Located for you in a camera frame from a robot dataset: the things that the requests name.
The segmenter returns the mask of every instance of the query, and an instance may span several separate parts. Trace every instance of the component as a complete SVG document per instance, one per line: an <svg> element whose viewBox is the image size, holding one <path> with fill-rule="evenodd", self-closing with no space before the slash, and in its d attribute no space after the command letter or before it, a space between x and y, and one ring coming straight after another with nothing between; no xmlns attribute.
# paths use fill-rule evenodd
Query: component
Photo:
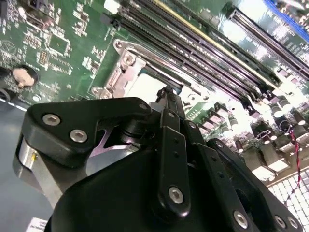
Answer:
<svg viewBox="0 0 309 232"><path fill-rule="evenodd" d="M24 18L29 25L39 30L47 29L54 23L54 19L48 14L49 9L44 2L45 1L41 0L19 0L20 7L18 11L22 18Z"/></svg>
<svg viewBox="0 0 309 232"><path fill-rule="evenodd" d="M240 140L236 140L235 141L235 145L236 145L236 149L239 153L242 153L243 152L243 146L241 144L241 141Z"/></svg>
<svg viewBox="0 0 309 232"><path fill-rule="evenodd" d="M0 18L6 18L8 15L8 1L0 0Z"/></svg>
<svg viewBox="0 0 309 232"><path fill-rule="evenodd" d="M264 155L264 160L268 168L276 172L281 172L289 167L287 162L285 162L284 156L276 152L272 144L263 145L260 149Z"/></svg>
<svg viewBox="0 0 309 232"><path fill-rule="evenodd" d="M300 126L302 126L306 123L305 119L302 117L302 115L298 111L295 111L293 113L293 117L294 117L295 121L298 123L298 125L300 125Z"/></svg>
<svg viewBox="0 0 309 232"><path fill-rule="evenodd" d="M290 131L290 128L292 127L291 123L285 116L276 118L275 123L279 127L279 129L284 133L288 133Z"/></svg>
<svg viewBox="0 0 309 232"><path fill-rule="evenodd" d="M213 122L207 117L203 119L203 127L207 128L209 130L214 129Z"/></svg>
<svg viewBox="0 0 309 232"><path fill-rule="evenodd" d="M249 37L267 48L268 52L272 55L280 57L287 67L299 74L304 80L309 80L309 67L254 21L249 19L242 11L231 3L225 6L224 11L225 16L242 28Z"/></svg>
<svg viewBox="0 0 309 232"><path fill-rule="evenodd" d="M260 151L256 147L251 147L243 154L247 167L260 180L268 180L274 173L262 161Z"/></svg>
<svg viewBox="0 0 309 232"><path fill-rule="evenodd" d="M224 123L221 126L221 132L222 132L224 137L229 137L231 135L231 131L230 131L230 128L228 127L227 123Z"/></svg>
<svg viewBox="0 0 309 232"><path fill-rule="evenodd" d="M279 118L283 116L283 111L277 104L271 107L271 112L275 118Z"/></svg>
<svg viewBox="0 0 309 232"><path fill-rule="evenodd" d="M279 101L279 105L281 106L281 108L283 109L285 113L289 112L292 109L292 105L289 103L289 101L284 96L281 96L280 98L282 100Z"/></svg>
<svg viewBox="0 0 309 232"><path fill-rule="evenodd" d="M217 102L214 105L214 109L215 109L216 113L218 115L220 115L221 117L223 117L223 118L227 117L227 109L224 105Z"/></svg>
<svg viewBox="0 0 309 232"><path fill-rule="evenodd" d="M39 80L37 72L24 64L14 67L12 69L12 74L20 88L31 87Z"/></svg>

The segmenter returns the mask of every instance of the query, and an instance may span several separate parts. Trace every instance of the electronic component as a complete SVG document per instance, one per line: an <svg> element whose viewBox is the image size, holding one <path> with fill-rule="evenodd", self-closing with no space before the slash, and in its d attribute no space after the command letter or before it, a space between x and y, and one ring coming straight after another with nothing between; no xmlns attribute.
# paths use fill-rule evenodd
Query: electronic component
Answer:
<svg viewBox="0 0 309 232"><path fill-rule="evenodd" d="M293 117L296 120L296 122L298 123L298 125L300 125L300 126L302 126L306 123L305 119L302 117L302 115L298 111L295 111L293 113Z"/></svg>
<svg viewBox="0 0 309 232"><path fill-rule="evenodd" d="M268 52L280 57L287 67L299 74L304 80L309 80L309 67L254 21L249 19L242 11L228 3L225 6L225 12L226 17L242 28L247 35L267 48Z"/></svg>
<svg viewBox="0 0 309 232"><path fill-rule="evenodd" d="M236 149L239 153L242 153L243 152L243 146L241 144L241 141L240 140L236 140L235 141L235 146L236 146Z"/></svg>
<svg viewBox="0 0 309 232"><path fill-rule="evenodd" d="M274 176L274 173L262 161L260 151L256 147L251 147L243 154L247 167L260 180L268 180Z"/></svg>
<svg viewBox="0 0 309 232"><path fill-rule="evenodd" d="M6 18L8 15L8 1L0 0L0 18Z"/></svg>
<svg viewBox="0 0 309 232"><path fill-rule="evenodd" d="M31 87L39 80L37 72L24 64L14 67L12 75L20 88Z"/></svg>
<svg viewBox="0 0 309 232"><path fill-rule="evenodd" d="M276 172L281 172L289 167L284 156L277 152L272 144L262 145L260 149L268 168Z"/></svg>
<svg viewBox="0 0 309 232"><path fill-rule="evenodd" d="M54 19L48 14L49 9L44 1L19 0L20 7L18 11L26 22L38 30L47 29L53 23Z"/></svg>
<svg viewBox="0 0 309 232"><path fill-rule="evenodd" d="M284 116L276 118L275 123L277 124L278 128L284 133L288 133L290 128L292 127L289 120Z"/></svg>
<svg viewBox="0 0 309 232"><path fill-rule="evenodd" d="M281 110L281 108L275 104L271 107L271 112L274 115L275 118L279 118L283 116L283 111Z"/></svg>

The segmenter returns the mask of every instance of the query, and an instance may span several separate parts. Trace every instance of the electrolytic capacitor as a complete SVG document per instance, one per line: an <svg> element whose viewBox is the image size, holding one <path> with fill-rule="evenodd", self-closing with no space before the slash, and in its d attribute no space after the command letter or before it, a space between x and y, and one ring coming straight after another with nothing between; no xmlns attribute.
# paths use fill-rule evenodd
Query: electrolytic capacitor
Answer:
<svg viewBox="0 0 309 232"><path fill-rule="evenodd" d="M243 147L240 140L235 141L236 149L239 153L243 152Z"/></svg>
<svg viewBox="0 0 309 232"><path fill-rule="evenodd" d="M293 117L299 126L302 126L306 123L305 119L302 117L302 115L298 111L293 113Z"/></svg>
<svg viewBox="0 0 309 232"><path fill-rule="evenodd" d="M279 129L283 131L284 133L287 133L291 128L291 123L285 116L276 118L275 123L279 127Z"/></svg>
<svg viewBox="0 0 309 232"><path fill-rule="evenodd" d="M279 117L282 117L283 116L283 111L280 109L279 106L277 105L274 105L272 108L271 108L271 112L272 114L274 115L275 118L279 118Z"/></svg>

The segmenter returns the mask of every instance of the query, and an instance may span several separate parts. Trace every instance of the blue surface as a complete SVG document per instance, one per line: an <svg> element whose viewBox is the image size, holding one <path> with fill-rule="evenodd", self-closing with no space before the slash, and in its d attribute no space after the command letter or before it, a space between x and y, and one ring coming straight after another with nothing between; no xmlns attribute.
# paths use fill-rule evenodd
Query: blue surface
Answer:
<svg viewBox="0 0 309 232"><path fill-rule="evenodd" d="M282 21L288 24L291 29L297 33L300 37L302 37L307 43L309 43L309 35L300 25L298 25L293 19L291 19L286 14L282 13L276 6L276 0L264 0L266 6L272 10L274 14L276 14Z"/></svg>

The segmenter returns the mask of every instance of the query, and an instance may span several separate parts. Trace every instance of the cable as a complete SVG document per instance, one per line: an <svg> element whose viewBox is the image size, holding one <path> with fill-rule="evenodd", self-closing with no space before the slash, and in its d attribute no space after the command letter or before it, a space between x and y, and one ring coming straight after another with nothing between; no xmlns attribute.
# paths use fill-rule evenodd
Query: cable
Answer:
<svg viewBox="0 0 309 232"><path fill-rule="evenodd" d="M291 196L295 193L296 189L300 188L300 181L301 181L301 176L300 176L300 158L299 158L299 143L295 138L293 130L290 130L290 136L292 139L292 143L295 144L295 153L296 153L296 162L297 162L297 185L296 187L292 190L292 192L289 194L288 198L284 201L284 205L287 206L287 201L291 199Z"/></svg>

